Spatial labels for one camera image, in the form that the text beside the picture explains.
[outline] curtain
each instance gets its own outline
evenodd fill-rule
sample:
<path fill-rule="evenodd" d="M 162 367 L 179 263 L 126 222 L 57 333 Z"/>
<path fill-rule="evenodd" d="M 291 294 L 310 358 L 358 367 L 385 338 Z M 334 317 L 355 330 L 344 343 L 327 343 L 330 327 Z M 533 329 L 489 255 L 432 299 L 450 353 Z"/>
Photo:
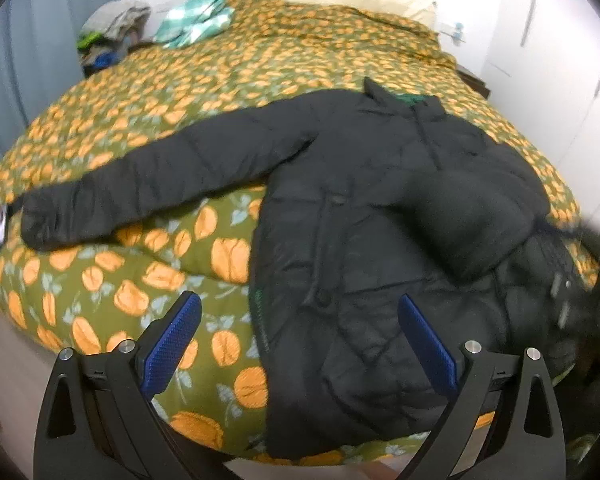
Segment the curtain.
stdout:
<path fill-rule="evenodd" d="M 75 40 L 109 0 L 6 0 L 0 7 L 0 159 L 82 78 Z"/>

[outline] dark wooden bedside table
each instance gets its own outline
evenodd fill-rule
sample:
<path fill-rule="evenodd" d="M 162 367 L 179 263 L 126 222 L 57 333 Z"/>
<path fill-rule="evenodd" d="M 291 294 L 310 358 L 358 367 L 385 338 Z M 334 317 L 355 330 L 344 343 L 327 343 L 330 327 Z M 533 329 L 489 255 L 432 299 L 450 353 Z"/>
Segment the dark wooden bedside table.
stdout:
<path fill-rule="evenodd" d="M 484 81 L 478 78 L 477 75 L 473 74 L 472 72 L 469 72 L 462 65 L 456 65 L 456 72 L 460 76 L 460 79 L 462 79 L 462 81 L 464 81 L 469 86 L 469 88 L 478 92 L 478 94 L 480 94 L 485 99 L 489 98 L 491 90 L 489 90 L 486 87 Z"/>

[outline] gray cloth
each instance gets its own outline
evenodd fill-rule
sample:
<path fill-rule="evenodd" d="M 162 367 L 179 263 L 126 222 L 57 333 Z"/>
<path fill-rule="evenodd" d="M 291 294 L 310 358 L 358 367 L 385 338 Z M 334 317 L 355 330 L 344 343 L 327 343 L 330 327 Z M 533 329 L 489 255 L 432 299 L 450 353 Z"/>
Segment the gray cloth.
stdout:
<path fill-rule="evenodd" d="M 151 7 L 145 1 L 113 0 L 96 10 L 80 33 L 100 32 L 105 38 L 116 41 L 138 21 L 144 22 L 149 13 Z"/>

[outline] metal screw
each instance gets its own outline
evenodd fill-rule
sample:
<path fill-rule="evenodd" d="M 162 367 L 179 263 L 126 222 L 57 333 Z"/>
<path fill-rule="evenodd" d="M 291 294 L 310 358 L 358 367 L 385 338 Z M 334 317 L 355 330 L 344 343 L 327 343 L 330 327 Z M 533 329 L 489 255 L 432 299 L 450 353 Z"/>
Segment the metal screw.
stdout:
<path fill-rule="evenodd" d="M 125 339 L 118 345 L 118 350 L 123 354 L 128 354 L 136 347 L 136 342 L 133 339 Z"/>
<path fill-rule="evenodd" d="M 540 351 L 537 348 L 527 348 L 526 355 L 529 356 L 529 359 L 538 361 L 538 359 L 541 357 L 542 354 L 540 353 Z"/>
<path fill-rule="evenodd" d="M 464 348 L 472 354 L 478 354 L 482 351 L 482 345 L 473 339 L 470 339 L 464 343 Z"/>
<path fill-rule="evenodd" d="M 74 355 L 74 349 L 72 348 L 63 348 L 58 354 L 58 358 L 61 361 L 68 361 Z"/>

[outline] folded sleeve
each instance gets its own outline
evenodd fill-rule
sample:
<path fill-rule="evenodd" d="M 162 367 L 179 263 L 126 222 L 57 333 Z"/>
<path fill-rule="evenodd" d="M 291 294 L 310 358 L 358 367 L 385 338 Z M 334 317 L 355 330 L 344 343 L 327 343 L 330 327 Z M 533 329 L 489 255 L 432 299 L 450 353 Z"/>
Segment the folded sleeve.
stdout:
<path fill-rule="evenodd" d="M 157 211 L 262 177 L 315 139 L 333 101 L 327 94 L 312 92 L 199 121 L 79 180 L 29 191 L 22 202 L 22 239 L 42 251 L 94 240 Z"/>

